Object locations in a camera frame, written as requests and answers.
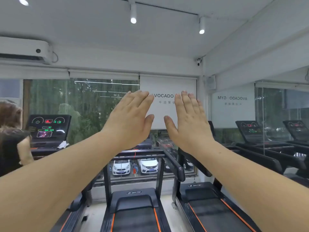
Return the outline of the person's left hand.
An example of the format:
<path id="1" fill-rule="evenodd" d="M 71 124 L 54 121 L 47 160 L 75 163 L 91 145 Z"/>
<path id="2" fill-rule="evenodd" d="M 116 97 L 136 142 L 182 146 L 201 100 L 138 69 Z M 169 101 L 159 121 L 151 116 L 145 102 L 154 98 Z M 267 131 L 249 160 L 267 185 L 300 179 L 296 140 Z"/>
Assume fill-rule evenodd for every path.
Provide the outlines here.
<path id="1" fill-rule="evenodd" d="M 149 94 L 148 99 L 151 106 L 154 95 Z M 104 143 L 116 153 L 135 147 L 148 137 L 140 134 L 141 121 L 146 116 L 147 112 L 133 112 L 133 101 L 123 109 L 118 103 L 102 129 Z"/>

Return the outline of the person's right hand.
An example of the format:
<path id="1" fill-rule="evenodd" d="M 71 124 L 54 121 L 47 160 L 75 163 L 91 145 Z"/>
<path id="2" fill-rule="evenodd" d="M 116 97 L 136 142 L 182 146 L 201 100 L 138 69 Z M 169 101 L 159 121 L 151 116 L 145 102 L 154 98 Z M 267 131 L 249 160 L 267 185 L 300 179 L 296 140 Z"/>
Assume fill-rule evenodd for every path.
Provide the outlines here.
<path id="1" fill-rule="evenodd" d="M 193 93 L 188 93 L 192 102 L 192 117 L 182 117 L 183 105 L 181 94 L 175 95 L 175 107 L 177 113 L 177 126 L 179 136 L 173 141 L 183 151 L 192 156 L 200 156 L 209 153 L 215 148 L 215 141 L 208 122 L 200 116 L 199 105 Z"/>

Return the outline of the person's left forearm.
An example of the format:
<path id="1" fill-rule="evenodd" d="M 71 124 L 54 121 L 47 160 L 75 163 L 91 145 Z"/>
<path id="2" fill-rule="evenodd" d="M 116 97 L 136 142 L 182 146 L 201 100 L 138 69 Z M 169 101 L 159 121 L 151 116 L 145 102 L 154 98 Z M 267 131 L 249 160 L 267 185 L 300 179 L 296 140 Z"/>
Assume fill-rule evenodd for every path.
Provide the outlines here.
<path id="1" fill-rule="evenodd" d="M 99 132 L 0 177 L 0 232 L 49 232 L 68 205 L 125 149 Z"/>

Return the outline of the person's right forearm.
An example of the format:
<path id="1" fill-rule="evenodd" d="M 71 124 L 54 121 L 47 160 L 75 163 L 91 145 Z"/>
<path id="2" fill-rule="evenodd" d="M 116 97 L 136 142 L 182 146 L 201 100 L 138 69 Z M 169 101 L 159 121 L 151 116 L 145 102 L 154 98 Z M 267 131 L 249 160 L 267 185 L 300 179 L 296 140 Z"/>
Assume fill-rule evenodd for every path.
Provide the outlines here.
<path id="1" fill-rule="evenodd" d="M 189 145 L 262 232 L 309 232 L 309 188 L 212 141 Z"/>

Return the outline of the white printed roller blind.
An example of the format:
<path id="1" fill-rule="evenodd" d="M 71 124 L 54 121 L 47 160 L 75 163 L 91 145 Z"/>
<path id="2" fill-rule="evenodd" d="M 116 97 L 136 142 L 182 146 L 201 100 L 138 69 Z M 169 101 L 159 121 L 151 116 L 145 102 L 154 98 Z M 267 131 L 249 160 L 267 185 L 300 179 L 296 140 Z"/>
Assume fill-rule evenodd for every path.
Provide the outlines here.
<path id="1" fill-rule="evenodd" d="M 140 89 L 154 95 L 147 115 L 153 114 L 151 130 L 166 129 L 164 117 L 169 116 L 177 126 L 177 113 L 174 104 L 176 94 L 182 91 L 197 95 L 197 79 L 186 77 L 141 75 Z"/>

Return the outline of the white rolled-up roller blind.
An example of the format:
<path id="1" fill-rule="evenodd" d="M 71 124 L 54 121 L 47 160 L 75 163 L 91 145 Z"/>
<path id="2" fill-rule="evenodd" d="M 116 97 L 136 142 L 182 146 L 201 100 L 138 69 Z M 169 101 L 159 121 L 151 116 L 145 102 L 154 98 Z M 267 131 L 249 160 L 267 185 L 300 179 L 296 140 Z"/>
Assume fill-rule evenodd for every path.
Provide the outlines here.
<path id="1" fill-rule="evenodd" d="M 93 70 L 68 70 L 71 78 L 107 79 L 107 80 L 139 80 L 137 73 L 93 71 Z"/>

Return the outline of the white car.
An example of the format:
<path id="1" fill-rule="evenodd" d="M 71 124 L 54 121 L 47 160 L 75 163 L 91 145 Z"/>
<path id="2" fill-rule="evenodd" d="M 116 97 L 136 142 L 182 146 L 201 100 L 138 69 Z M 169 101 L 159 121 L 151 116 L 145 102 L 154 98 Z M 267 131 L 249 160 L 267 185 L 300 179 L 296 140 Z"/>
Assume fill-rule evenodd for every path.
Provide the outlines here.
<path id="1" fill-rule="evenodd" d="M 158 172 L 157 158 L 138 159 L 141 175 L 152 174 Z"/>
<path id="2" fill-rule="evenodd" d="M 129 175 L 131 170 L 130 160 L 114 160 L 112 174 L 114 176 Z"/>

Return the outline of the black treadmill with lit console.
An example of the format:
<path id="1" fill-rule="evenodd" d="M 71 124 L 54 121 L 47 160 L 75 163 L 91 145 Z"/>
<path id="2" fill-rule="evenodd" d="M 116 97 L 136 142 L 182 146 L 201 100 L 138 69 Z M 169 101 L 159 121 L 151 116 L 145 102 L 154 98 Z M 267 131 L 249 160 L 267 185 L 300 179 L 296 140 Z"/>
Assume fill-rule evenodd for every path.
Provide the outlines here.
<path id="1" fill-rule="evenodd" d="M 59 114 L 32 114 L 29 116 L 26 130 L 32 137 L 31 152 L 34 160 L 51 155 L 62 141 L 67 141 L 72 116 Z M 50 232 L 79 232 L 88 216 L 87 207 L 92 204 L 91 189 L 98 176 L 79 193 L 69 204 Z"/>

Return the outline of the black treadmill with orange stripes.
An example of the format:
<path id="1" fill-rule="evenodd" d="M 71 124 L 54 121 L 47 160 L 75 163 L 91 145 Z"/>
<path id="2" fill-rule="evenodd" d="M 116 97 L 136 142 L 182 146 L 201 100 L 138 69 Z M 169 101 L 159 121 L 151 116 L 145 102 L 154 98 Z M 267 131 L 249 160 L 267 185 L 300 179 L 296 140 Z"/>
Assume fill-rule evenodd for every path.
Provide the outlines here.
<path id="1" fill-rule="evenodd" d="M 142 159 L 158 160 L 155 188 L 112 192 L 109 164 L 103 168 L 107 206 L 100 232 L 172 232 L 160 200 L 164 166 L 180 182 L 185 181 L 184 169 L 161 143 L 151 149 L 122 151 L 112 160 Z"/>
<path id="2" fill-rule="evenodd" d="M 189 232 L 262 232 L 213 182 L 182 183 L 174 178 L 172 200 Z"/>

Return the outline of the black ceiling light track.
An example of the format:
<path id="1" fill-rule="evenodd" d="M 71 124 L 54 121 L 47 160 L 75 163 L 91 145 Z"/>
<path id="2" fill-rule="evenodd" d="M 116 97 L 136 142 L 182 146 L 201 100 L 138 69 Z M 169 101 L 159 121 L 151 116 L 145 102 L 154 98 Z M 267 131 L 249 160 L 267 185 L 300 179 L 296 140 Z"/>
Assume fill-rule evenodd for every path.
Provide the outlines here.
<path id="1" fill-rule="evenodd" d="M 139 5 L 150 6 L 150 7 L 160 8 L 160 9 L 164 9 L 164 10 L 170 10 L 170 11 L 174 11 L 174 12 L 179 12 L 179 13 L 199 16 L 199 14 L 197 14 L 197 13 L 193 13 L 193 12 L 189 12 L 189 11 L 183 11 L 183 10 L 178 10 L 178 9 L 175 9 L 175 8 L 169 8 L 169 7 L 163 7 L 163 6 L 153 5 L 153 4 L 147 4 L 147 3 L 138 2 L 138 1 L 135 2 L 135 3 L 139 4 Z"/>

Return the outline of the white wall speaker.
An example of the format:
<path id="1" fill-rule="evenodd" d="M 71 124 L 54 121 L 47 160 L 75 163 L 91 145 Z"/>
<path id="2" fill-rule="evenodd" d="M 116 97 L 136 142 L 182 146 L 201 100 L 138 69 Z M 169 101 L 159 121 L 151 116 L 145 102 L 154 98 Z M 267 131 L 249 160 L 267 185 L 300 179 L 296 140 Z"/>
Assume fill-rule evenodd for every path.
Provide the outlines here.
<path id="1" fill-rule="evenodd" d="M 205 85 L 207 90 L 215 90 L 216 89 L 216 76 L 206 76 L 205 77 Z"/>

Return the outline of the large wall mirror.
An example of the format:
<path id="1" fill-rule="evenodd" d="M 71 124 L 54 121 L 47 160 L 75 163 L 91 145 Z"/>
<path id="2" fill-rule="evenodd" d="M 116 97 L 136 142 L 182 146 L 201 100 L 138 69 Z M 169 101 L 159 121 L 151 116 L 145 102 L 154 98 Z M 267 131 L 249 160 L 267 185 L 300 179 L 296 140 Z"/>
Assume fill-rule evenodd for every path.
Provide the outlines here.
<path id="1" fill-rule="evenodd" d="M 210 96 L 217 142 L 309 188 L 309 66 Z"/>

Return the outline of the white wall air conditioner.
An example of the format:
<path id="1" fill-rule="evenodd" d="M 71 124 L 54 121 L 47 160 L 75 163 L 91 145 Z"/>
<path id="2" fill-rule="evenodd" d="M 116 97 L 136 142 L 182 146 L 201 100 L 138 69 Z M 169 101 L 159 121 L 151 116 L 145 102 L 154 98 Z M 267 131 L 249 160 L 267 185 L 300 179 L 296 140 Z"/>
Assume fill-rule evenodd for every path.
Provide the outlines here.
<path id="1" fill-rule="evenodd" d="M 42 40 L 0 36 L 0 62 L 2 61 L 51 64 L 52 46 Z"/>

